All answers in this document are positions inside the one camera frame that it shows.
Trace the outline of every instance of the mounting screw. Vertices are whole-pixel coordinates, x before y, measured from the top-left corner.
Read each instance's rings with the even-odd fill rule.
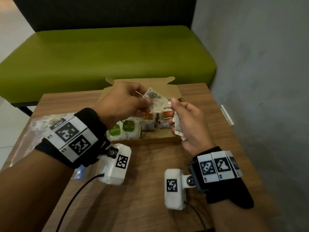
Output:
[[[192,176],[189,176],[188,178],[187,178],[187,184],[189,185],[189,186],[195,186],[195,183],[194,183],[194,180],[193,180],[193,178],[192,178]]]

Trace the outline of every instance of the forearm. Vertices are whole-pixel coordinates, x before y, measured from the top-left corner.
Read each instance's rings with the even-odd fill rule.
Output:
[[[1,231],[41,231],[74,170],[34,150],[0,174]]]
[[[214,227],[217,232],[271,231],[254,208],[242,209],[230,200],[210,204]]]

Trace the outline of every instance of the clear plastic wrap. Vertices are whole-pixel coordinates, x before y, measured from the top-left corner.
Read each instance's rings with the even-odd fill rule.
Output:
[[[52,126],[65,115],[67,114],[47,115],[32,119],[26,133],[23,135],[23,138],[21,139],[19,146],[13,155],[10,167],[32,152],[35,146],[43,139],[43,132],[46,128]],[[82,176],[83,170],[76,170],[72,176],[72,179],[80,179]]]

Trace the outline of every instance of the wristband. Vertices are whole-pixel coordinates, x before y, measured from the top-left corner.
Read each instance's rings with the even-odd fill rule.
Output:
[[[97,113],[85,108],[75,115],[68,114],[43,133],[35,149],[59,160],[70,168],[85,167],[98,161],[97,157],[110,145],[106,126]]]
[[[189,171],[208,203],[229,199],[241,208],[252,208],[253,199],[240,178],[242,173],[229,151],[214,147],[195,156]]]

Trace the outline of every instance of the black cable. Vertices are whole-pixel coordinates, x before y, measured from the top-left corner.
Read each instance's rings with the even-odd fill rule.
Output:
[[[75,199],[76,196],[79,194],[79,192],[81,192],[81,191],[83,190],[83,188],[84,188],[85,186],[87,186],[92,180],[94,180],[94,179],[96,179],[96,178],[100,178],[100,177],[104,177],[104,173],[103,173],[103,174],[98,174],[98,175],[94,176],[93,178],[91,178],[88,182],[86,182],[86,183],[76,192],[76,194],[73,196],[73,198],[72,198],[71,201],[69,202],[68,206],[67,206],[66,209],[64,210],[64,213],[63,213],[63,215],[62,215],[62,217],[61,217],[61,219],[60,219],[60,221],[59,221],[59,224],[58,224],[58,226],[57,226],[56,232],[59,231],[60,226],[61,226],[61,223],[62,223],[62,221],[63,221],[63,219],[64,219],[64,216],[66,215],[66,213],[67,213],[69,207],[71,206],[71,204],[73,203],[74,199]]]
[[[188,205],[189,207],[191,207],[191,208],[196,212],[196,214],[198,215],[199,219],[201,220],[201,223],[202,223],[202,225],[203,225],[204,230],[207,231],[206,226],[205,226],[205,223],[204,223],[204,221],[203,221],[201,215],[200,215],[200,214],[198,213],[198,211],[195,209],[195,207],[193,207],[193,206],[192,206],[191,204],[189,204],[187,201],[184,201],[184,204],[185,204],[185,205]]]

